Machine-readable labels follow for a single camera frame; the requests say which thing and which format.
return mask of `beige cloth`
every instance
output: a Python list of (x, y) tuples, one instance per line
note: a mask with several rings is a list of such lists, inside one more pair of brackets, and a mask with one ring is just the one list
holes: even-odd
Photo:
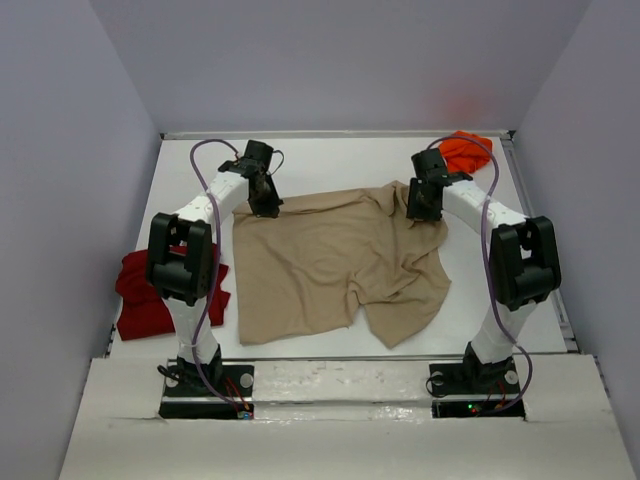
[(244, 345), (348, 327), (359, 305), (392, 348), (425, 328), (449, 284), (444, 221), (406, 218), (408, 188), (285, 199), (277, 219), (235, 213), (233, 248)]

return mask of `red cloth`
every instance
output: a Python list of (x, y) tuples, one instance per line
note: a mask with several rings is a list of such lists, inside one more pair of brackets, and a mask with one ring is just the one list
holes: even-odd
[[(172, 251), (186, 253), (186, 247), (172, 247)], [(147, 251), (133, 252), (122, 259), (122, 271), (116, 280), (116, 292), (122, 297), (122, 313), (117, 327), (122, 340), (152, 337), (165, 333), (173, 333), (173, 322), (169, 310), (155, 288), (145, 279)], [(216, 291), (209, 308), (211, 325), (222, 325), (224, 309), (229, 303), (231, 294), (220, 288), (220, 283), (227, 275), (229, 267), (220, 264)]]
[[(493, 142), (489, 138), (479, 137), (473, 133), (458, 130), (452, 135), (462, 137), (470, 137), (479, 141), (485, 147), (492, 151)], [(450, 173), (465, 172), (473, 173), (479, 168), (484, 167), (491, 158), (482, 148), (475, 143), (467, 142), (461, 138), (452, 138), (444, 140), (440, 144), (440, 153), (447, 161), (447, 169)]]

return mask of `white table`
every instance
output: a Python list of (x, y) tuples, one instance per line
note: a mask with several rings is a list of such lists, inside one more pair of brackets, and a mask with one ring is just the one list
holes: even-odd
[(260, 361), (255, 420), (164, 420), (163, 356), (94, 360), (60, 479), (633, 480), (593, 359), (534, 357), (526, 422), (432, 418), (418, 360)]
[[(358, 187), (379, 187), (393, 180), (405, 183), (413, 176), (411, 155), (432, 140), (411, 138), (294, 138), (261, 139), (285, 152), (286, 162), (274, 180), (281, 197)], [(500, 182), (495, 198), (522, 210), (500, 140), (492, 138), (500, 165)], [(158, 212), (173, 212), (200, 192), (189, 164), (191, 140), (171, 140), (162, 144), (151, 192), (138, 237), (137, 249), (147, 248), (149, 225)], [(243, 151), (246, 140), (233, 143)], [(221, 145), (208, 145), (197, 153), (197, 162), (210, 181), (218, 166), (230, 158)], [(493, 168), (487, 166), (474, 178), (488, 188)], [(468, 226), (445, 215), (449, 236), (440, 248), (445, 271), (452, 280), (447, 299), (437, 317), (422, 332), (393, 349), (387, 349), (368, 329), (360, 309), (350, 328), (289, 338), (265, 345), (242, 346), (238, 341), (238, 306), (232, 251), (233, 218), (222, 226), (222, 260), (231, 267), (222, 287), (231, 293), (224, 326), (214, 334), (227, 359), (250, 358), (346, 358), (424, 355), (461, 355), (476, 334), (488, 307), (488, 292), (480, 256), (480, 238)], [(521, 343), (532, 353), (566, 352), (558, 314), (551, 301), (541, 304), (525, 325)], [(113, 358), (170, 357), (177, 351), (173, 335), (123, 342), (116, 334)]]

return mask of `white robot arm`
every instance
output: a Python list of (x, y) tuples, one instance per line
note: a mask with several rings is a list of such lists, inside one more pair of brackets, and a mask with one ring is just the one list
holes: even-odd
[[(146, 278), (171, 314), (180, 343), (179, 367), (197, 378), (195, 353), (212, 385), (222, 375), (221, 350), (210, 328), (198, 329), (213, 282), (215, 221), (209, 195), (215, 198), (220, 222), (246, 201), (254, 215), (277, 217), (282, 201), (269, 174), (273, 152), (269, 145), (249, 140), (243, 156), (218, 169), (207, 192), (171, 215), (157, 214), (151, 222)], [(185, 242), (185, 255), (172, 252), (172, 246)]]
[[(450, 174), (438, 149), (419, 152), (412, 161), (416, 178), (411, 179), (407, 216), (434, 221), (446, 211), (482, 235), (486, 192), (469, 175)], [(503, 380), (515, 368), (512, 351), (527, 318), (560, 286), (558, 252), (549, 219), (527, 218), (490, 199), (486, 222), (490, 238), (482, 240), (490, 244), (486, 260), (495, 310), (492, 302), (461, 364), (430, 365), (432, 374), (441, 375), (434, 384), (435, 396), (486, 394)]]

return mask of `white wall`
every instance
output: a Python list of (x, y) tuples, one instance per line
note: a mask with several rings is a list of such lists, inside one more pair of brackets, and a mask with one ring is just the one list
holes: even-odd
[(594, 0), (516, 135), (555, 223), (579, 344), (600, 357), (640, 472), (640, 3)]
[(86, 0), (0, 2), (0, 477), (58, 478), (156, 128)]
[(91, 0), (163, 132), (515, 128), (588, 0)]

